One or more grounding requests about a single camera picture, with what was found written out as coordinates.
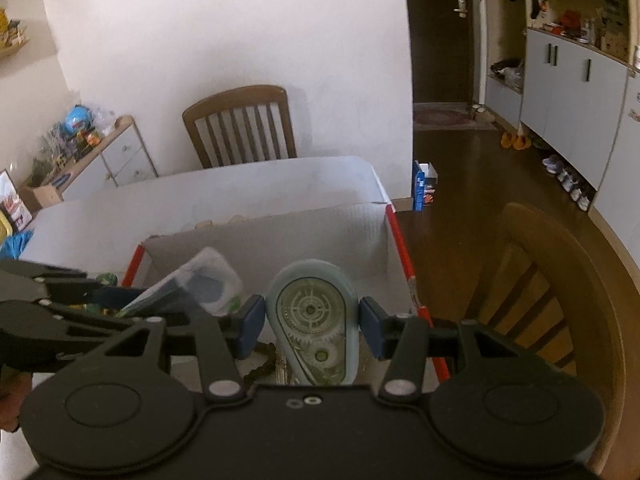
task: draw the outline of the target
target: human hand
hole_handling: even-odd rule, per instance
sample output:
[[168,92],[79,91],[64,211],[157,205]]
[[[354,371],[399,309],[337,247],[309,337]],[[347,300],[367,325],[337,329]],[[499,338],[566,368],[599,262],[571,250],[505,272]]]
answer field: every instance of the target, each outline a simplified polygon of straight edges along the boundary
[[31,392],[31,374],[15,373],[0,383],[0,430],[15,431],[24,399]]

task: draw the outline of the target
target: dark brown door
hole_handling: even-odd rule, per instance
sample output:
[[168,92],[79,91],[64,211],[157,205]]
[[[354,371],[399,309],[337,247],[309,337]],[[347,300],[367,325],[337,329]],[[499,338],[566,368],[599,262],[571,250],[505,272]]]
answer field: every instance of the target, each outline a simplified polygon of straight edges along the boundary
[[466,18],[458,0],[407,0],[414,103],[469,103],[472,87],[472,2]]

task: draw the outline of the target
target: chair backrest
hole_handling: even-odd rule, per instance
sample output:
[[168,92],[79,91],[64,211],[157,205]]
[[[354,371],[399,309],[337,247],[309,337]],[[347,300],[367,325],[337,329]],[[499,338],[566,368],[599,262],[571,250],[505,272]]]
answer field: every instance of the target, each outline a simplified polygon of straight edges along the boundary
[[599,394],[606,421],[590,467],[600,473],[625,395],[622,336],[609,295],[582,246],[548,215],[511,203],[498,228],[465,317],[575,374]]
[[287,92],[279,86],[212,95],[187,108],[182,120],[203,168],[297,156]]

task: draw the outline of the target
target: screw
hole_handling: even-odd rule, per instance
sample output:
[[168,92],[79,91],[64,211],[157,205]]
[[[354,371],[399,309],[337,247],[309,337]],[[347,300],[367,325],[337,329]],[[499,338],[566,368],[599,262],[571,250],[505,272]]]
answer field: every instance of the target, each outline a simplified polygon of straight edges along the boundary
[[291,408],[292,410],[299,410],[304,406],[304,403],[300,399],[287,399],[287,402],[284,404],[287,408]]
[[418,387],[406,379],[393,379],[385,384],[385,391],[395,397],[408,397],[415,393]]
[[315,395],[309,395],[305,397],[305,404],[309,406],[317,406],[318,404],[322,404],[322,399]]
[[220,381],[213,381],[209,385],[209,391],[217,397],[233,397],[238,394],[242,387],[235,381],[223,379]]

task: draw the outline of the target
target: orange slipper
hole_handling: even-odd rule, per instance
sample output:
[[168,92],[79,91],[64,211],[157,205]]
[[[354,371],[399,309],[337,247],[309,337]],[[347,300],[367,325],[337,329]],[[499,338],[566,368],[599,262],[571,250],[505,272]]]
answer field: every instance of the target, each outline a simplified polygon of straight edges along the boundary
[[513,143],[514,149],[521,152],[522,150],[527,150],[531,147],[531,139],[529,137],[520,135]]
[[509,132],[504,132],[502,134],[502,138],[500,139],[500,145],[503,148],[510,148],[511,146],[513,146],[513,143],[516,140],[516,136],[511,135]]

